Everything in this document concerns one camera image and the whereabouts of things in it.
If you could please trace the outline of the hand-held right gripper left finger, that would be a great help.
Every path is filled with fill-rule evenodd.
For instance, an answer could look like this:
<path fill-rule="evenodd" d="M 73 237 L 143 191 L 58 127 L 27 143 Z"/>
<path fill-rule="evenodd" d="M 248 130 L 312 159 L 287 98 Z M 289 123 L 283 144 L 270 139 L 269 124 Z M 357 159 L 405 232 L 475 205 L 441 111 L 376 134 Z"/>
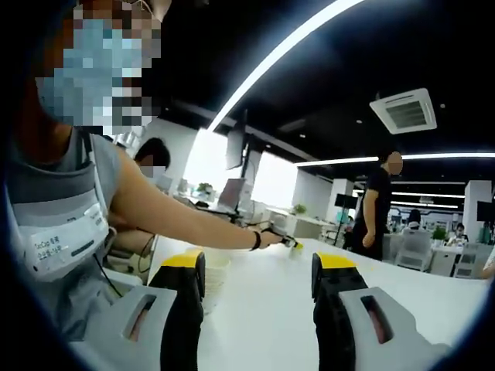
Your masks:
<path fill-rule="evenodd" d="M 90 370 L 195 370 L 204 291 L 203 251 L 171 256 L 148 286 L 98 313 L 70 346 Z"/>

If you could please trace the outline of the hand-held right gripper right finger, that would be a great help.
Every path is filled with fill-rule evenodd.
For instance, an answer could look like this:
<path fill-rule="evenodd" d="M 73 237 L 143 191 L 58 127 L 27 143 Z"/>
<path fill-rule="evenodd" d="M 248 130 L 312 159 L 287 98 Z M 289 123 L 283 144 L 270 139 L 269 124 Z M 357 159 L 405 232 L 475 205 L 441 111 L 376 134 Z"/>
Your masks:
<path fill-rule="evenodd" d="M 321 370 L 428 370 L 450 351 L 345 257 L 313 254 L 312 299 Z"/>

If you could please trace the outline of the person's left hand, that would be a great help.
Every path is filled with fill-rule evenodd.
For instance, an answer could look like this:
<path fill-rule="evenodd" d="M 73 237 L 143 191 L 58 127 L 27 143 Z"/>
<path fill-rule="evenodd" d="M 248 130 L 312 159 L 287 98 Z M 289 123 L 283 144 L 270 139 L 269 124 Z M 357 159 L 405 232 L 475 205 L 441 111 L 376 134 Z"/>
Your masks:
<path fill-rule="evenodd" d="M 263 231 L 260 233 L 261 242 L 259 249 L 265 249 L 272 244 L 281 243 L 283 237 L 270 231 Z"/>

